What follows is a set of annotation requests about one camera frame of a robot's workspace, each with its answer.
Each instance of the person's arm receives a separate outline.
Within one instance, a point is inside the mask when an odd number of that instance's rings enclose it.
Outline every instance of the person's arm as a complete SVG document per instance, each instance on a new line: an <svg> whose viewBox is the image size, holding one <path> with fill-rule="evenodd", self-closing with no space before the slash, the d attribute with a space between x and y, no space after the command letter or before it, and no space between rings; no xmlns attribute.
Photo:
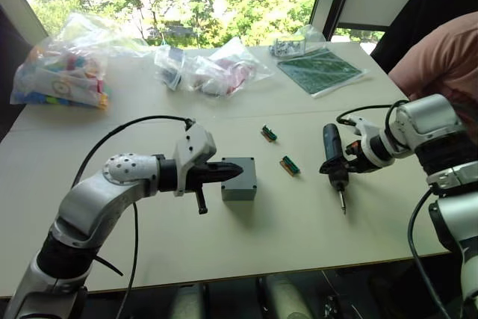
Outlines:
<svg viewBox="0 0 478 319"><path fill-rule="evenodd" d="M450 35L444 27L436 28L413 46L389 72L388 76L410 98L437 81L450 66Z"/></svg>

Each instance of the cordless screwdriver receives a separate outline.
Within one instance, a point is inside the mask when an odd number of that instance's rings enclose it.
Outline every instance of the cordless screwdriver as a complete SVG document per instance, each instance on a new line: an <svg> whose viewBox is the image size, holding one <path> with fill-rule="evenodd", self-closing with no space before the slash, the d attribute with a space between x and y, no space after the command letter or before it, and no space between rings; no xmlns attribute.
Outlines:
<svg viewBox="0 0 478 319"><path fill-rule="evenodd" d="M330 184L341 197L342 211L345 214L347 208L344 191L349 183L349 171L345 167L341 137L335 124L328 123L323 127L323 145L326 150L326 161L320 167L320 173L329 175Z"/></svg>

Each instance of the small circuit board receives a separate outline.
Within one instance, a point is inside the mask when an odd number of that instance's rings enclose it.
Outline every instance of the small circuit board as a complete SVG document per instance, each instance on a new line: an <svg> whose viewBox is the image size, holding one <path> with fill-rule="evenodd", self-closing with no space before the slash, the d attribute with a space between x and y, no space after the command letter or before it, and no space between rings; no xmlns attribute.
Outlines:
<svg viewBox="0 0 478 319"><path fill-rule="evenodd" d="M277 135L274 134L272 130L270 130L270 128L268 128L266 125L262 127L261 134L269 142L274 142L275 140L277 140Z"/></svg>
<svg viewBox="0 0 478 319"><path fill-rule="evenodd" d="M295 176L300 173L298 166L296 166L288 156L284 156L279 163L291 176Z"/></svg>

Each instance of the gray plastic box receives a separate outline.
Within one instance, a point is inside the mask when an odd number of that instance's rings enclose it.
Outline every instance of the gray plastic box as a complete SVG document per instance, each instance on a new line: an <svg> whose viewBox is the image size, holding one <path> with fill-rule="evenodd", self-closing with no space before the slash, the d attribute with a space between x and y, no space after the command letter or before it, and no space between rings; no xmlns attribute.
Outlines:
<svg viewBox="0 0 478 319"><path fill-rule="evenodd" d="M228 157L223 158L223 162L231 162L243 168L239 176L221 183L223 201L253 201L257 191L254 158Z"/></svg>

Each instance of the white table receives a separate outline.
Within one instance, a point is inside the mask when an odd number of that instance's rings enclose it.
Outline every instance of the white table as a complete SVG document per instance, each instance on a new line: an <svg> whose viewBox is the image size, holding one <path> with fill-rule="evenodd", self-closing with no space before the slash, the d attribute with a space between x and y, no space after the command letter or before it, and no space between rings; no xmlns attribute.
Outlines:
<svg viewBox="0 0 478 319"><path fill-rule="evenodd" d="M224 203L220 185L205 186L209 213L197 214L193 194L171 193L139 201L140 254L135 286L192 282L290 270L350 266L410 257L406 225L425 192L425 174L415 158L370 174L351 175L347 215L338 194L317 172L324 161L322 127L342 111L390 103L402 93L356 44L331 44L336 53L367 68L369 79L312 99L280 70L231 99L209 102L171 93L146 60L111 62L114 99L106 112L60 106L27 106L0 144L0 296L11 295L28 261L40 248L72 178L88 150L120 123L150 114L195 117L212 132L221 157L255 157L258 193L253 203ZM264 48L252 49L267 65ZM376 123L382 111L365 111ZM268 143L268 124L279 136ZM120 152L170 157L180 123L152 121L111 138L85 175ZM355 140L341 128L343 145ZM289 155L302 173L280 166ZM133 222L127 210L100 251L127 276L132 263ZM420 253L443 252L426 211L418 216ZM90 290L127 286L127 278L95 264Z"/></svg>

